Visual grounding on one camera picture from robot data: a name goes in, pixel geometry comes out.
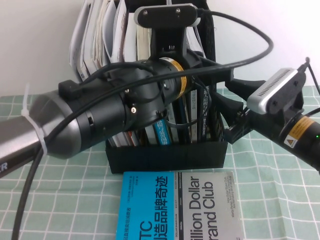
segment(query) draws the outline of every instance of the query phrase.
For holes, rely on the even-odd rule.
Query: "blue book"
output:
[[[125,172],[115,240],[241,240],[232,172]]]
[[[160,120],[156,122],[154,125],[154,130],[158,138],[158,142],[160,145],[170,145],[171,140],[169,137],[169,133],[167,130],[167,125],[165,120]]]

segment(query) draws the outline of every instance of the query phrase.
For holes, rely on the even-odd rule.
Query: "black plastic basket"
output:
[[[129,12],[141,6],[165,5],[166,0],[125,0]],[[173,4],[192,3],[198,8],[209,9],[206,0],[172,0]],[[203,16],[197,26],[204,53],[216,61],[214,21]],[[223,139],[223,122],[214,102],[210,108],[211,141],[194,144],[164,146],[126,146],[111,148],[106,144],[106,155],[111,172],[127,171],[176,171],[190,169],[212,169],[224,166],[228,143]]]

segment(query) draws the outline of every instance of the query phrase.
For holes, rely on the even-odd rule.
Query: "tablecloth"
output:
[[[218,91],[240,100],[226,89]],[[314,87],[303,93],[305,112],[319,107]],[[22,100],[0,97],[0,121],[19,116]],[[320,114],[313,119],[320,120]],[[0,179],[1,240],[11,239],[29,168]],[[228,146],[224,168],[197,171],[233,172],[245,239],[320,239],[319,173],[257,132]],[[104,143],[67,160],[46,156],[31,187],[20,239],[114,240],[122,178],[111,173]]]

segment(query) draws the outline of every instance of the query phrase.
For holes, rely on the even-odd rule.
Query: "white wall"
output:
[[[0,0],[0,96],[75,79],[69,43],[83,0]]]
[[[236,78],[267,80],[280,68],[298,68],[308,56],[320,81],[319,0],[207,0],[213,11],[244,20],[274,42],[273,51],[258,62],[235,69]],[[216,59],[231,63],[262,52],[267,44],[245,27],[214,17]],[[307,84],[313,85],[307,73]]]
[[[318,0],[207,0],[211,8],[245,20],[268,34],[273,52],[235,70],[235,77],[268,79],[282,67],[298,67],[311,58],[320,78]],[[0,0],[0,96],[57,88],[75,79],[68,63],[69,42],[83,0]],[[237,23],[215,17],[216,52],[229,63],[262,51],[266,44]]]

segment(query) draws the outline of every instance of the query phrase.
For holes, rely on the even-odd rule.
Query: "warning label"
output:
[[[298,140],[290,135],[286,136],[284,140],[284,144],[288,145],[290,148],[294,148],[297,142]]]
[[[313,124],[315,121],[311,120],[309,117],[304,116],[301,118],[291,129],[289,135],[297,140],[305,133],[305,131]]]
[[[291,129],[289,134],[286,136],[284,140],[284,144],[288,145],[291,148],[294,148],[297,144],[298,140],[305,133],[305,131],[313,124],[315,121],[310,119],[307,116],[301,118]]]

